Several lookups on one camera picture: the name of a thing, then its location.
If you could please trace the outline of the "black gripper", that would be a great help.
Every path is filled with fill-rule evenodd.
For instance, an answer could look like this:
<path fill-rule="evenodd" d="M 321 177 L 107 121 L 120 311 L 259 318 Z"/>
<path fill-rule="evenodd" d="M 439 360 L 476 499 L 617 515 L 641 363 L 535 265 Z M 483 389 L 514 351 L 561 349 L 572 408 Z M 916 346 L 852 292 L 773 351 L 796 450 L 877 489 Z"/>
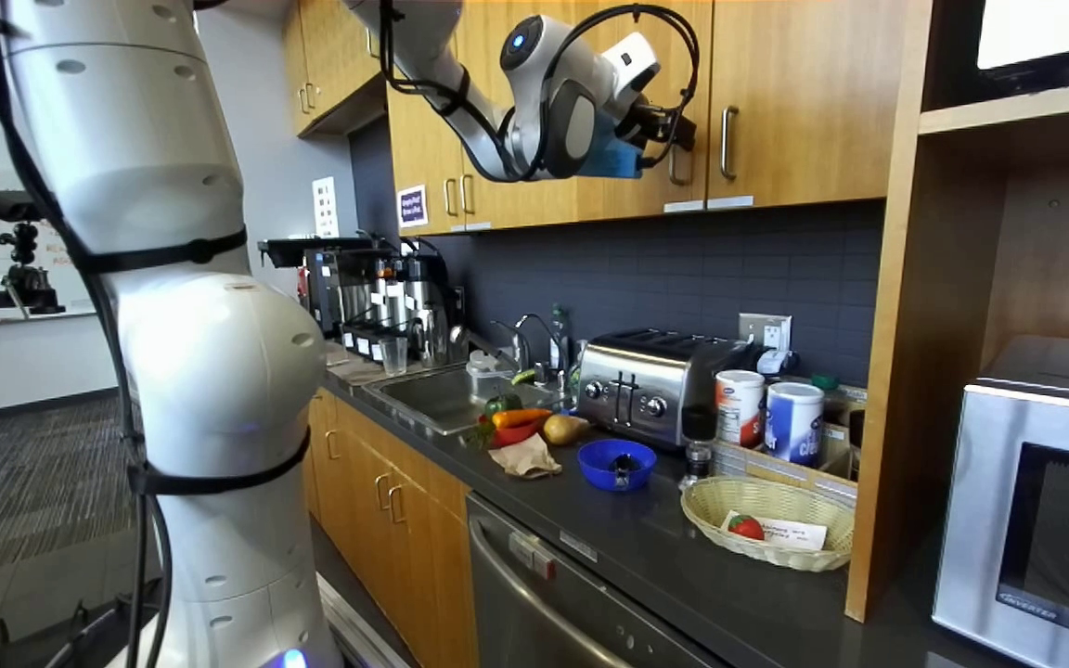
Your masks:
<path fill-rule="evenodd" d="M 693 121 L 679 108 L 634 108 L 628 115 L 628 141 L 647 161 L 663 161 L 670 147 L 693 147 Z"/>

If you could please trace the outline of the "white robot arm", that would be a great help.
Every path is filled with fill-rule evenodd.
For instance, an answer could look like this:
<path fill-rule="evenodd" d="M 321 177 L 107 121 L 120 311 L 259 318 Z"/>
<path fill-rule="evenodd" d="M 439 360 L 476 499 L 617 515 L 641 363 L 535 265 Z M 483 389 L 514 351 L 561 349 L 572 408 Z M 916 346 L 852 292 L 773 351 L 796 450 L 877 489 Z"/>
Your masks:
<path fill-rule="evenodd" d="M 0 131 L 99 316 L 131 489 L 160 532 L 163 606 L 111 668 L 336 668 L 302 474 L 321 334 L 248 276 L 204 3 L 0 0 Z M 657 165 L 679 141 L 639 35 L 598 51 L 581 27 L 514 22 L 498 113 L 449 47 L 464 0 L 346 8 L 490 181 L 598 175 L 618 147 Z"/>

